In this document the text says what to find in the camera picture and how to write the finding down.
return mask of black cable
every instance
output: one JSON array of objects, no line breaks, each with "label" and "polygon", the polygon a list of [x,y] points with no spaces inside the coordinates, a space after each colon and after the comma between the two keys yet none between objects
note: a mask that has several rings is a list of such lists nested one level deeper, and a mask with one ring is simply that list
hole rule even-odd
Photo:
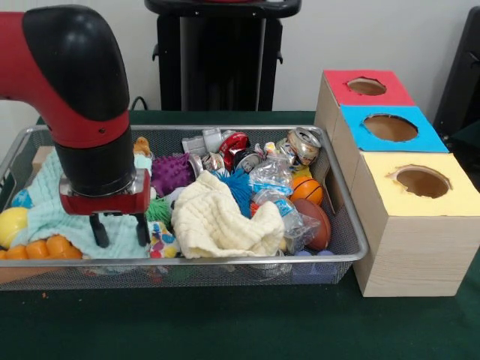
[{"label": "black cable", "polygon": [[142,105],[143,105],[143,109],[144,110],[148,110],[149,107],[147,106],[147,103],[145,101],[145,99],[141,96],[137,96],[135,97],[135,100],[133,100],[133,103],[132,103],[132,106],[130,106],[130,110],[135,110],[135,106],[137,105],[138,101],[141,101],[142,102]]}]

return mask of metal basket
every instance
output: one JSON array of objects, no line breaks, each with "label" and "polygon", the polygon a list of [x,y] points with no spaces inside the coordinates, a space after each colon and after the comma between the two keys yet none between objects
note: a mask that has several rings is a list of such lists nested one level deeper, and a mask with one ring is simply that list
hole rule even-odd
[{"label": "metal basket", "polygon": [[[157,155],[182,152],[182,138],[207,128],[192,126],[132,126],[133,138],[146,137]],[[295,126],[220,127],[248,134],[252,144],[277,142]],[[365,234],[341,175],[328,137],[317,127],[306,127],[322,143],[313,176],[321,181],[331,170],[343,197],[334,213],[332,203],[322,207],[331,221],[328,249],[334,256],[275,256],[227,259],[84,259],[0,261],[0,290],[108,289],[145,287],[199,287],[232,285],[336,284],[353,261],[368,250]],[[39,146],[53,145],[45,126],[24,130],[15,139],[0,166],[3,178],[0,208],[32,181],[32,159]]]}]

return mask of basket rim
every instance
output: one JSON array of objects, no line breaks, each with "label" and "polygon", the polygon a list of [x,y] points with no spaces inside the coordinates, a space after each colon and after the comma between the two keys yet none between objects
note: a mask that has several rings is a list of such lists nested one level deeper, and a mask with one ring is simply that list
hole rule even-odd
[{"label": "basket rim", "polygon": [[[355,233],[358,251],[348,255],[325,256],[270,256],[270,257],[231,257],[218,259],[80,259],[80,260],[2,260],[1,268],[39,268],[39,267],[90,267],[90,266],[219,266],[219,265],[259,265],[259,264],[298,264],[298,263],[352,263],[366,256],[368,241],[362,223],[353,205],[350,192],[342,175],[340,165],[324,130],[313,125],[141,125],[132,124],[134,131],[201,131],[205,128],[220,128],[221,130],[237,131],[278,131],[293,128],[305,128],[317,133],[322,139],[322,146],[326,150],[330,167],[338,181],[343,202]],[[21,152],[23,144],[34,132],[48,131],[46,125],[27,127],[19,132],[4,160],[0,164],[0,178],[10,169],[17,154]]]}]

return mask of cream knit cloth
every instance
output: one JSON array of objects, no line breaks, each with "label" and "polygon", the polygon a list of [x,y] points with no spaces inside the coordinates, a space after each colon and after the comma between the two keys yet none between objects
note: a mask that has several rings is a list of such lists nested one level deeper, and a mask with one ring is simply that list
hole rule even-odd
[{"label": "cream knit cloth", "polygon": [[188,259],[270,257],[284,237],[284,222],[274,203],[266,202],[248,219],[228,186],[208,171],[175,201],[172,224]]}]

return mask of shape sorter box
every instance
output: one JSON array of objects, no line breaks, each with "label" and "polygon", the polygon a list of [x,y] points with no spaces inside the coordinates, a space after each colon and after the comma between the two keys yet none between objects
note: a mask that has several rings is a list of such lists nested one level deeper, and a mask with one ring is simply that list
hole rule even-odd
[{"label": "shape sorter box", "polygon": [[454,296],[480,244],[480,194],[453,154],[362,152],[352,199],[364,296]]},{"label": "shape sorter box", "polygon": [[315,126],[325,130],[330,140],[341,105],[413,107],[415,103],[393,71],[325,70]]},{"label": "shape sorter box", "polygon": [[449,152],[416,106],[342,105],[331,144],[349,190],[359,163],[359,150]]}]

